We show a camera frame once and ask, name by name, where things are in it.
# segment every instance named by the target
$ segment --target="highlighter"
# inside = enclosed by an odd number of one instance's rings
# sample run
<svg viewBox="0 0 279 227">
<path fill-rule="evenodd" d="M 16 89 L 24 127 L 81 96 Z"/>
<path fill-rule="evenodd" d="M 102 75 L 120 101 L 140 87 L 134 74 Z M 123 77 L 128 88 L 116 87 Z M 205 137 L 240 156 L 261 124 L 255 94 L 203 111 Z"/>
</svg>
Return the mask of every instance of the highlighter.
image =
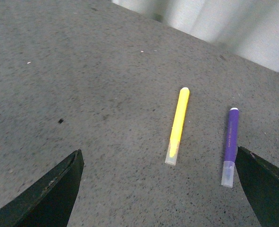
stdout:
<svg viewBox="0 0 279 227">
<path fill-rule="evenodd" d="M 228 133 L 226 136 L 225 156 L 222 171 L 221 185 L 232 188 L 237 149 L 239 110 L 231 108 L 228 114 Z"/>
<path fill-rule="evenodd" d="M 187 87 L 182 88 L 179 93 L 172 132 L 169 139 L 169 148 L 165 160 L 165 163 L 170 165 L 176 165 L 177 154 L 181 140 L 181 134 L 186 115 L 186 107 L 189 97 L 190 90 Z"/>
</svg>

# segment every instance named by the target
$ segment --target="yellow highlighter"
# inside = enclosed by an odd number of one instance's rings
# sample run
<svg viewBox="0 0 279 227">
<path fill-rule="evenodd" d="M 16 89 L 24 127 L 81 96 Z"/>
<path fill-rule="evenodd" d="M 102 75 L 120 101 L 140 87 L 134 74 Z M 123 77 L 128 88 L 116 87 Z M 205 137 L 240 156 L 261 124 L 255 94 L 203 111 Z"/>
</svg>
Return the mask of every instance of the yellow highlighter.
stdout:
<svg viewBox="0 0 279 227">
<path fill-rule="evenodd" d="M 190 90 L 184 87 L 180 90 L 177 103 L 175 118 L 173 122 L 171 137 L 169 139 L 169 148 L 165 163 L 176 165 L 177 154 L 182 134 L 183 123 L 185 121 L 187 102 L 190 97 Z"/>
</svg>

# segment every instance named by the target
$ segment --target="highlighter cap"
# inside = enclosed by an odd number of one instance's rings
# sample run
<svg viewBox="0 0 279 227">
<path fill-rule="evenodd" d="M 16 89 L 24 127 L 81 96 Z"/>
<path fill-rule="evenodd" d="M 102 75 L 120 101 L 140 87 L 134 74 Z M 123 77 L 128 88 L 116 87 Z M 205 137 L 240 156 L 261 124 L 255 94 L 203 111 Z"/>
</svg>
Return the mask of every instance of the highlighter cap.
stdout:
<svg viewBox="0 0 279 227">
<path fill-rule="evenodd" d="M 221 185 L 232 188 L 234 182 L 235 163 L 231 161 L 224 161 Z"/>
</svg>

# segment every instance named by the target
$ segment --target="gray speckled surface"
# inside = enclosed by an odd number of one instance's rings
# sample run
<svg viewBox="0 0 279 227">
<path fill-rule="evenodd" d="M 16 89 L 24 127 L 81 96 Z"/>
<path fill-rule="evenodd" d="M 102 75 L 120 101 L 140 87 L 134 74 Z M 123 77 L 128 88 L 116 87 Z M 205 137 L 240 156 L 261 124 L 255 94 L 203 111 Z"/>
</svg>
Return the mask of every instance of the gray speckled surface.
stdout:
<svg viewBox="0 0 279 227">
<path fill-rule="evenodd" d="M 278 73 L 108 1 L 0 1 L 0 207 L 81 148 L 69 227 L 258 227 L 237 173 L 220 186 L 232 106 L 238 144 L 279 166 Z"/>
</svg>

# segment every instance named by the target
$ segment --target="white curtain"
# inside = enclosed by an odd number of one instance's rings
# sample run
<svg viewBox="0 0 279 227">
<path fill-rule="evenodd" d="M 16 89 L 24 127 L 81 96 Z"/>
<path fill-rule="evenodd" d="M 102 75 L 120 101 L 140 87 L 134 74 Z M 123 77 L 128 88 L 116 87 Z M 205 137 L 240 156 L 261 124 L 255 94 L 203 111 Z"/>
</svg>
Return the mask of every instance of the white curtain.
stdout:
<svg viewBox="0 0 279 227">
<path fill-rule="evenodd" d="M 279 0 L 112 0 L 279 72 Z"/>
</svg>

